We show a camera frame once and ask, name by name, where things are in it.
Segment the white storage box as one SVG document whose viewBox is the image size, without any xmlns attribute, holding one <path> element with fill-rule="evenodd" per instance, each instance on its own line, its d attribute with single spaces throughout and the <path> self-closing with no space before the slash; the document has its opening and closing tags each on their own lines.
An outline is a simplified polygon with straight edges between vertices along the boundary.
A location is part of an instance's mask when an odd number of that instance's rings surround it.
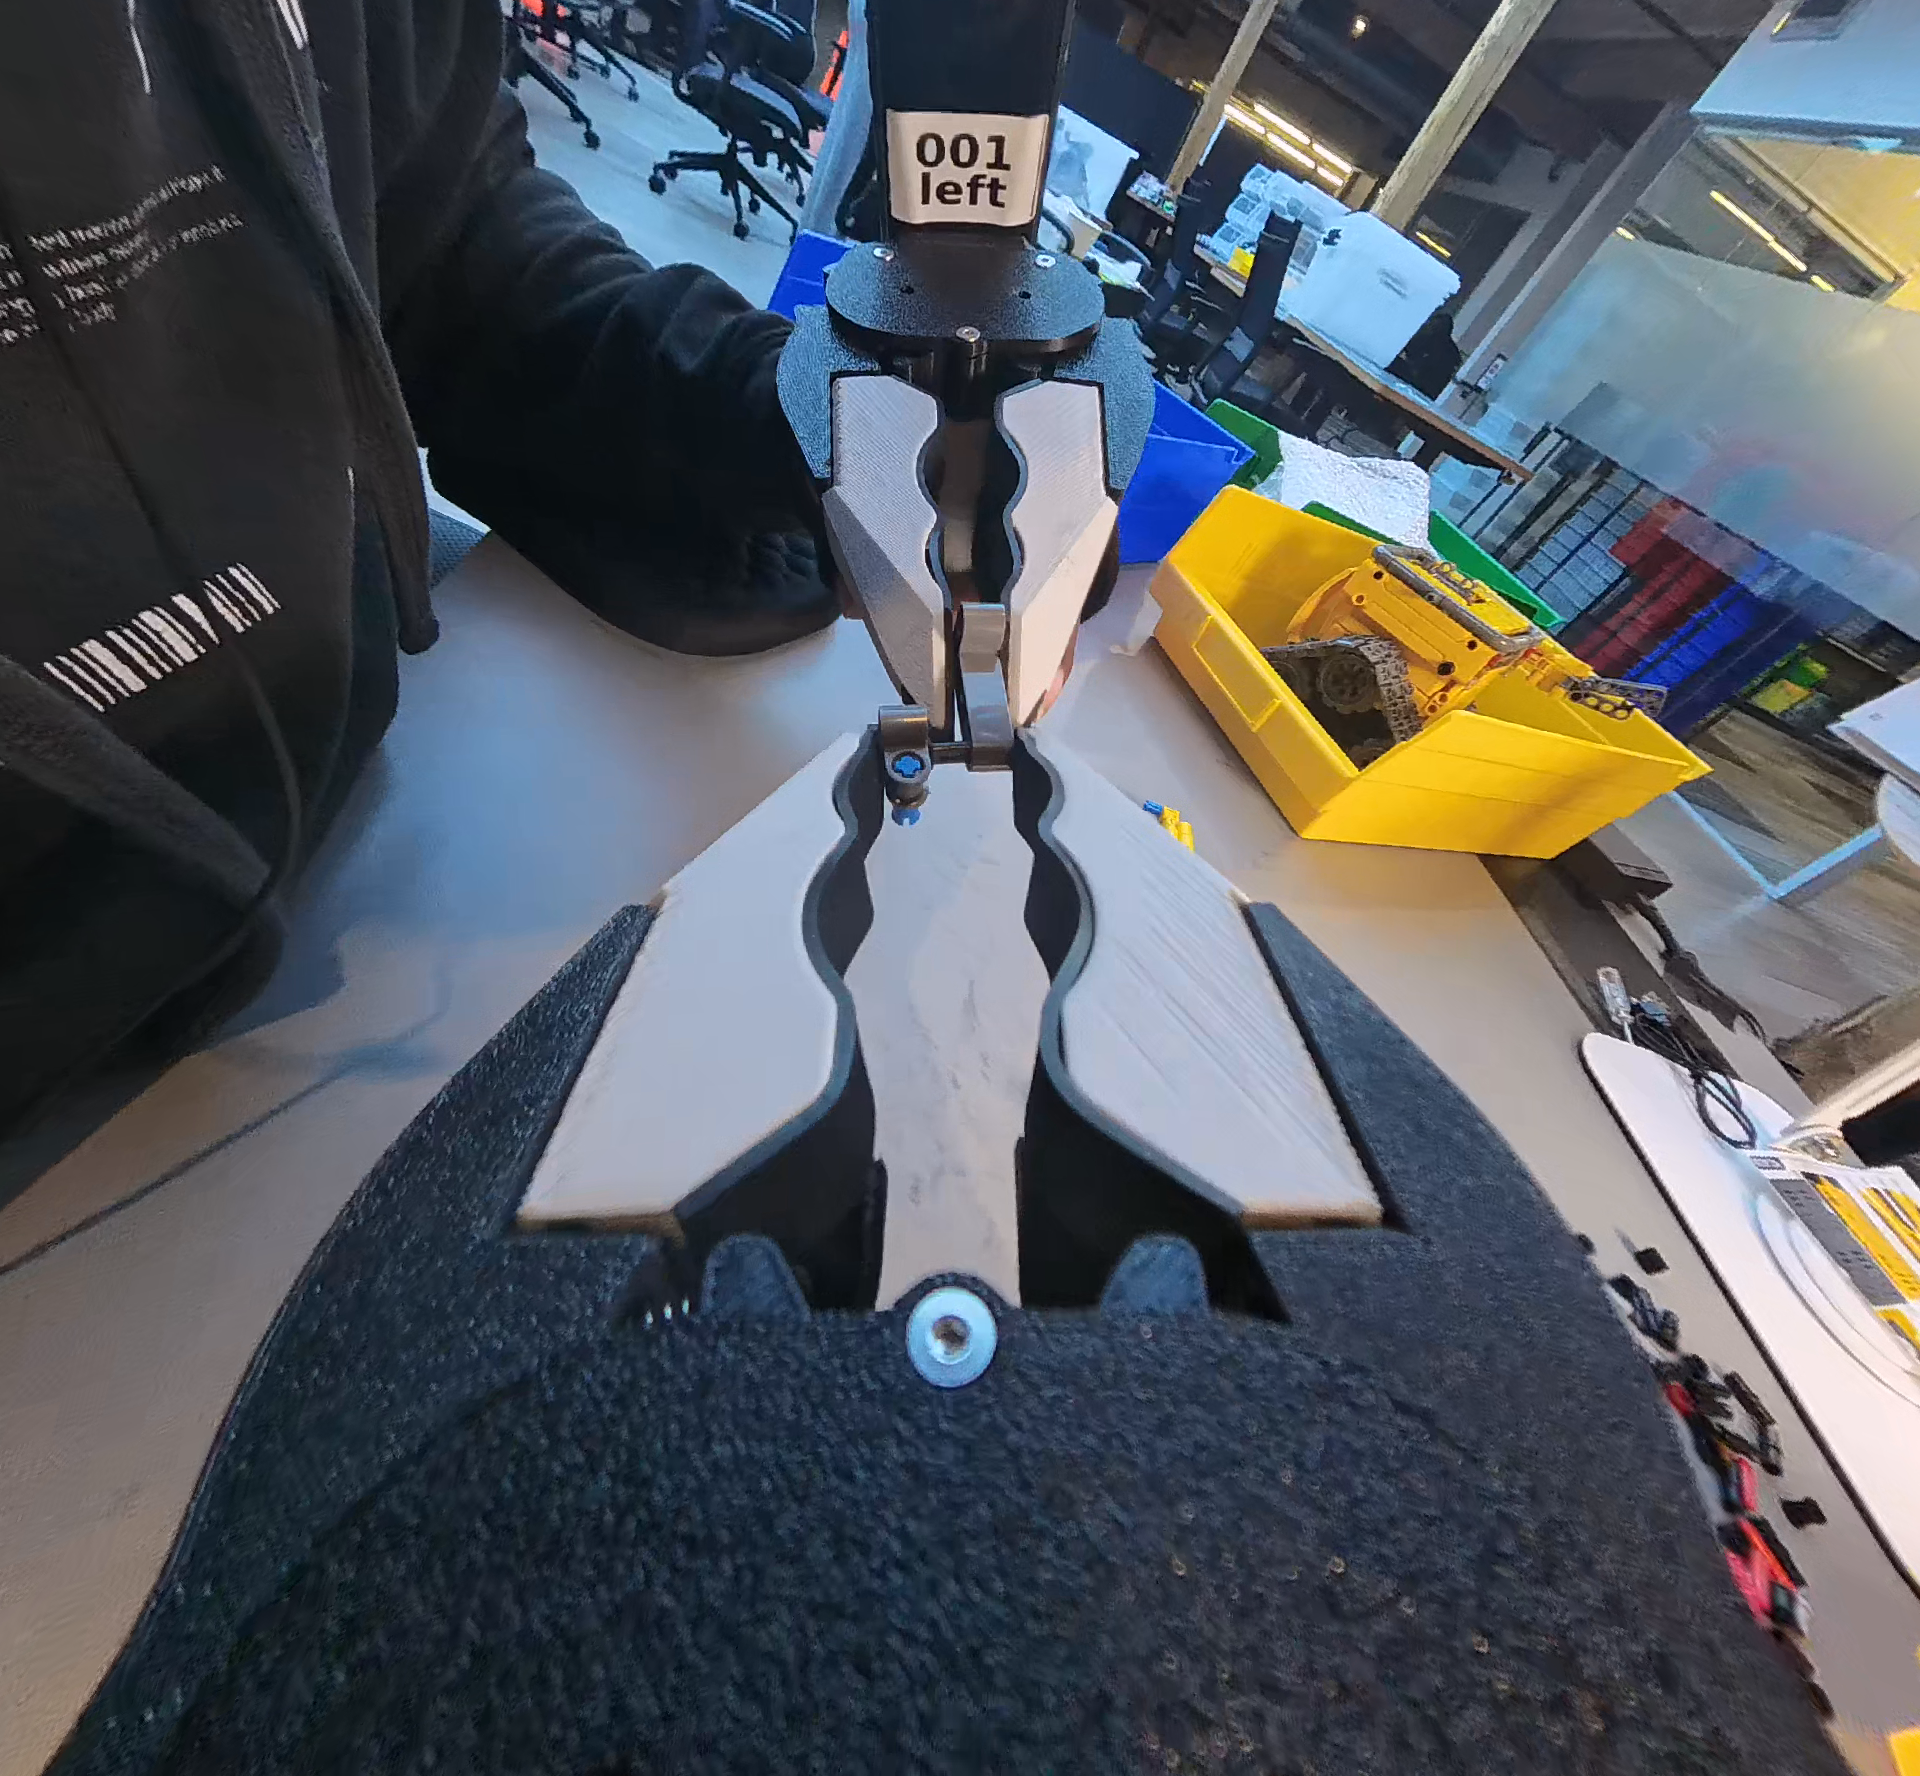
<svg viewBox="0 0 1920 1776">
<path fill-rule="evenodd" d="M 1383 369 L 1460 292 L 1460 277 L 1416 237 L 1352 211 L 1316 242 L 1278 315 Z"/>
</svg>

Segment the black power adapter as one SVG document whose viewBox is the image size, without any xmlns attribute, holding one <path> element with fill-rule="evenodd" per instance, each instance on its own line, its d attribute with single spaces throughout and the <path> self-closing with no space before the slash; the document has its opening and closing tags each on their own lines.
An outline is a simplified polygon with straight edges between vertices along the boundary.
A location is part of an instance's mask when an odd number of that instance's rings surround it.
<svg viewBox="0 0 1920 1776">
<path fill-rule="evenodd" d="M 1639 919 L 1658 940 L 1658 962 L 1666 986 L 1696 1010 L 1709 1015 L 1723 1030 L 1741 1030 L 1767 1041 L 1767 1030 L 1752 1008 L 1728 993 L 1703 967 L 1661 908 L 1673 888 L 1670 875 L 1635 852 L 1620 828 L 1598 828 L 1552 864 L 1570 893 L 1588 907 L 1606 907 Z"/>
</svg>

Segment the blue plastic bin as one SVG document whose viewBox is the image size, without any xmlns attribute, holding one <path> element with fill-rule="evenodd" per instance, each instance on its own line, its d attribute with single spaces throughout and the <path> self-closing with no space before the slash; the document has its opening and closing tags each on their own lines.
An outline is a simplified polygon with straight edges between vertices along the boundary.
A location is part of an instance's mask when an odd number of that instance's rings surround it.
<svg viewBox="0 0 1920 1776">
<path fill-rule="evenodd" d="M 851 249 L 854 243 L 840 237 L 802 231 L 787 253 L 767 309 L 788 317 L 802 335 L 829 335 L 829 272 Z M 1118 509 L 1124 566 L 1160 563 L 1194 518 L 1253 458 L 1249 444 L 1234 440 L 1164 382 L 1153 389 L 1138 464 Z"/>
</svg>

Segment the printed instruction booklet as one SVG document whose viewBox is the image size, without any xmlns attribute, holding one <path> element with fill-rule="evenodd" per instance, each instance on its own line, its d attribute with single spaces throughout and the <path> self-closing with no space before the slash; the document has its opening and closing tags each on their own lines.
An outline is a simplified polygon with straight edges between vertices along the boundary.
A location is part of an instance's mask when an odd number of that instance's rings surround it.
<svg viewBox="0 0 1920 1776">
<path fill-rule="evenodd" d="M 1767 1149 L 1747 1166 L 1775 1267 L 1837 1341 L 1865 1361 L 1918 1361 L 1918 1183 L 1870 1166 Z"/>
</svg>

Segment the white foam sheet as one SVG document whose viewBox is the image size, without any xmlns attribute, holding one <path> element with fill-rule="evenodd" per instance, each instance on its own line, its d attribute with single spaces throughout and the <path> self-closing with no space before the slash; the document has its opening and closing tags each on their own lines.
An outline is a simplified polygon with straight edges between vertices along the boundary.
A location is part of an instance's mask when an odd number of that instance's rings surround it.
<svg viewBox="0 0 1920 1776">
<path fill-rule="evenodd" d="M 1257 493 L 1296 512 L 1316 506 L 1378 540 L 1431 546 L 1431 476 L 1400 456 L 1359 456 L 1284 433 Z"/>
</svg>

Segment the frosted glass partition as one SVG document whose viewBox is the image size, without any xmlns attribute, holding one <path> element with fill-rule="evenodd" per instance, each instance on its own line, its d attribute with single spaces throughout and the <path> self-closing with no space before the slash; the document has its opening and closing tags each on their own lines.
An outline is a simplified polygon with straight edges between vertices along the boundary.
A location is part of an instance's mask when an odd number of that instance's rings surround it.
<svg viewBox="0 0 1920 1776">
<path fill-rule="evenodd" d="M 1563 631 L 1673 498 L 1917 636 L 1917 190 L 1917 136 L 1690 131 L 1477 358 L 1523 476 L 1460 483 L 1450 515 Z M 1741 700 L 1820 727 L 1889 687 L 1818 644 Z"/>
</svg>

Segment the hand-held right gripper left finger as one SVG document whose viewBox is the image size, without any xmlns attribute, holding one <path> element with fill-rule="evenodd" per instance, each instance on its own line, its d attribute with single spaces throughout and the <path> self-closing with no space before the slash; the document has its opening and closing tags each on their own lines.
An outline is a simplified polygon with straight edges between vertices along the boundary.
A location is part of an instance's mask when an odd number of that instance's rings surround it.
<svg viewBox="0 0 1920 1776">
<path fill-rule="evenodd" d="M 829 1235 L 862 1207 L 874 1109 L 846 974 L 879 816 L 874 734 L 846 732 L 659 888 L 523 1229 Z"/>
</svg>

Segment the green plastic bin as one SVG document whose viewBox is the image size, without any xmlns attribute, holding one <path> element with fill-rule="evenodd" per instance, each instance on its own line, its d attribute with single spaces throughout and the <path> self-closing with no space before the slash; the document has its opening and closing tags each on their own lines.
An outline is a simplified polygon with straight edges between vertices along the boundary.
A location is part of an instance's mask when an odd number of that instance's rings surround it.
<svg viewBox="0 0 1920 1776">
<path fill-rule="evenodd" d="M 1237 473 L 1237 483 L 1244 488 L 1257 492 L 1257 484 L 1276 468 L 1282 455 L 1284 431 L 1270 424 L 1268 420 L 1256 417 L 1238 405 L 1219 398 L 1207 407 L 1207 415 L 1219 422 L 1234 440 L 1249 444 L 1253 458 Z M 1316 506 L 1302 515 L 1313 515 L 1316 519 L 1333 522 L 1354 534 L 1359 534 L 1370 540 L 1378 540 L 1373 534 L 1362 531 L 1350 526 L 1346 519 L 1329 515 L 1326 512 L 1316 514 Z M 1509 571 L 1496 557 L 1483 548 L 1475 538 L 1470 538 L 1463 527 L 1451 522 L 1439 507 L 1434 492 L 1431 479 L 1431 551 L 1446 563 L 1451 563 L 1458 571 L 1486 588 L 1494 589 L 1504 602 L 1534 622 L 1538 628 L 1558 634 L 1567 625 L 1567 615 L 1547 606 L 1534 589 L 1529 589 L 1521 576 Z"/>
</svg>

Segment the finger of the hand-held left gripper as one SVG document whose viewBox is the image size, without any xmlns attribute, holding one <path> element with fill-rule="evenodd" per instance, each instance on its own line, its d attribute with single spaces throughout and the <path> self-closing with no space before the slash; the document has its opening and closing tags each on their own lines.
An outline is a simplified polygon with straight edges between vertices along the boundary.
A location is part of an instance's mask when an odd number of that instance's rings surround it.
<svg viewBox="0 0 1920 1776">
<path fill-rule="evenodd" d="M 891 374 L 840 374 L 829 394 L 829 542 L 904 704 L 955 732 L 949 589 L 934 564 L 942 515 L 923 462 L 936 397 Z"/>
<path fill-rule="evenodd" d="M 1004 676 L 1012 720 L 1044 716 L 1069 647 L 1115 540 L 1118 506 L 1106 480 L 1102 389 L 1035 380 L 1005 392 L 997 429 L 1018 462 L 1004 509 L 1013 575 L 1004 592 Z"/>
</svg>

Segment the person's left forearm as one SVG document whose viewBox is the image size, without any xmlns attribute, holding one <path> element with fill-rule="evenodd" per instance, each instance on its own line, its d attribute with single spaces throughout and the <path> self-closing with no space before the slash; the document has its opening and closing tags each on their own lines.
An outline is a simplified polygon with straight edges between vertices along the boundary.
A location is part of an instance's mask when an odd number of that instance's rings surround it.
<svg viewBox="0 0 1920 1776">
<path fill-rule="evenodd" d="M 781 397 L 793 321 L 652 265 L 544 169 L 497 85 L 383 321 L 427 470 L 613 628 L 744 657 L 843 612 L 824 495 Z"/>
</svg>

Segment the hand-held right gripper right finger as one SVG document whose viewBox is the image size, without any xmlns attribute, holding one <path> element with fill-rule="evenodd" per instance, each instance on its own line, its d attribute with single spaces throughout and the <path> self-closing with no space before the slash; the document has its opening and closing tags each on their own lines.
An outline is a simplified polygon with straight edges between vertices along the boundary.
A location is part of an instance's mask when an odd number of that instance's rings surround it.
<svg viewBox="0 0 1920 1776">
<path fill-rule="evenodd" d="M 1065 745 L 1024 734 L 1012 786 L 1069 1114 L 1249 1232 L 1379 1225 L 1251 900 Z"/>
</svg>

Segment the yellow parts bin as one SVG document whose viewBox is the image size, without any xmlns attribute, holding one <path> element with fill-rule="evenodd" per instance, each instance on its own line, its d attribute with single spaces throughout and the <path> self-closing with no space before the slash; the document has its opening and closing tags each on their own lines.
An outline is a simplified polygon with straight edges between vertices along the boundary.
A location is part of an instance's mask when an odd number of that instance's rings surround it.
<svg viewBox="0 0 1920 1776">
<path fill-rule="evenodd" d="M 1518 682 L 1356 767 L 1261 650 L 1378 542 L 1226 486 L 1151 584 L 1167 659 L 1298 835 L 1553 857 L 1709 775 L 1656 716 L 1612 720 Z"/>
</svg>

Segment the person's torso black hoodie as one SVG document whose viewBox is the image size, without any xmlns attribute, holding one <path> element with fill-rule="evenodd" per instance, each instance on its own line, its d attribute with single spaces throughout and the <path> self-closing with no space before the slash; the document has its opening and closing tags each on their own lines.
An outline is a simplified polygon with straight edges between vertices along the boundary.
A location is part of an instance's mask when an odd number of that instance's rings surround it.
<svg viewBox="0 0 1920 1776">
<path fill-rule="evenodd" d="M 496 0 L 5 0 L 5 1139 L 262 981 L 430 644 L 387 323 Z"/>
</svg>

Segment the wooden post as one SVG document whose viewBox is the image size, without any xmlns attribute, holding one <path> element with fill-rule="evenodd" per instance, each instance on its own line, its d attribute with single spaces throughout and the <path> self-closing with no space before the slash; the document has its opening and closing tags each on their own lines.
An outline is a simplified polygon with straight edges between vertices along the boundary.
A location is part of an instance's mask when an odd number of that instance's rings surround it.
<svg viewBox="0 0 1920 1776">
<path fill-rule="evenodd" d="M 1198 167 L 1203 164 L 1217 133 L 1226 120 L 1226 110 L 1237 98 L 1238 83 L 1244 71 L 1251 68 L 1268 30 L 1271 28 L 1282 1 L 1284 0 L 1251 0 L 1247 13 L 1238 20 L 1238 26 L 1223 59 L 1219 62 L 1212 80 L 1207 83 L 1194 119 L 1188 125 L 1188 133 L 1165 174 L 1165 182 L 1172 190 L 1186 190 L 1188 181 L 1191 181 Z"/>
<path fill-rule="evenodd" d="M 1557 4 L 1558 0 L 1501 0 L 1399 167 L 1379 186 L 1372 203 L 1373 214 L 1397 230 L 1410 225 Z"/>
</svg>

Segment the pile of red black parts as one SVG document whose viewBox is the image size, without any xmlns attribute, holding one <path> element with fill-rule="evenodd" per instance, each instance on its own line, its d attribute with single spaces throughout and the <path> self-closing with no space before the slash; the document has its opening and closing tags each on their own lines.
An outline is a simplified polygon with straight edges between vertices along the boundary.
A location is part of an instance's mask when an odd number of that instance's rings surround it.
<svg viewBox="0 0 1920 1776">
<path fill-rule="evenodd" d="M 1603 1269 L 1593 1235 L 1574 1234 L 1574 1244 L 1639 1338 L 1661 1400 L 1693 1452 L 1741 1599 L 1798 1674 L 1818 1719 L 1837 1722 L 1837 1704 L 1812 1658 L 1810 1580 L 1769 1516 L 1765 1487 L 1787 1474 L 1779 1418 L 1741 1370 L 1685 1344 L 1679 1316 L 1645 1280 L 1645 1274 L 1666 1271 L 1658 1251 L 1634 1251 L 1635 1271 L 1620 1272 Z"/>
</svg>

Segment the grey angled beam assembly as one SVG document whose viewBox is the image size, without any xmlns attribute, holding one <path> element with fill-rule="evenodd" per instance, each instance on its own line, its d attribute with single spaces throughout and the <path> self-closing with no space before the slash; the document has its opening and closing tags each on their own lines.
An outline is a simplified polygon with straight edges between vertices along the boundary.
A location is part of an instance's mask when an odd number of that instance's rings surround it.
<svg viewBox="0 0 1920 1776">
<path fill-rule="evenodd" d="M 877 711 L 877 770 L 885 808 L 913 827 L 940 767 L 975 773 L 1012 767 L 1013 711 L 1005 682 L 1009 618 L 1004 606 L 960 604 L 949 612 L 945 664 L 928 706 Z"/>
</svg>

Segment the stacked coloured bins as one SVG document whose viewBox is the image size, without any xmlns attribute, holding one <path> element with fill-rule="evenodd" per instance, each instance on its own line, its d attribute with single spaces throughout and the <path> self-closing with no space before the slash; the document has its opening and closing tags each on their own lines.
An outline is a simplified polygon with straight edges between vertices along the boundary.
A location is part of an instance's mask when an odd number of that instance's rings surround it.
<svg viewBox="0 0 1920 1776">
<path fill-rule="evenodd" d="M 1917 636 L 1673 498 L 1606 552 L 1618 575 L 1560 640 L 1603 676 L 1662 690 L 1658 723 L 1676 737 L 1818 644 L 1864 664 L 1870 692 L 1917 671 Z"/>
</svg>

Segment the yellow tracked toy vehicle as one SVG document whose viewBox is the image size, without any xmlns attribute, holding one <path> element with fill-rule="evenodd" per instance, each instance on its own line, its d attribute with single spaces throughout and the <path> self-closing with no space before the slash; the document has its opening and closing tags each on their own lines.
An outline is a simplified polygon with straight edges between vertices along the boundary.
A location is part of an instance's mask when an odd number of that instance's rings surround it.
<svg viewBox="0 0 1920 1776">
<path fill-rule="evenodd" d="M 1434 551 L 1387 540 L 1316 589 L 1261 657 L 1359 770 L 1499 682 L 1612 720 L 1666 704 L 1661 686 L 1593 671 Z"/>
</svg>

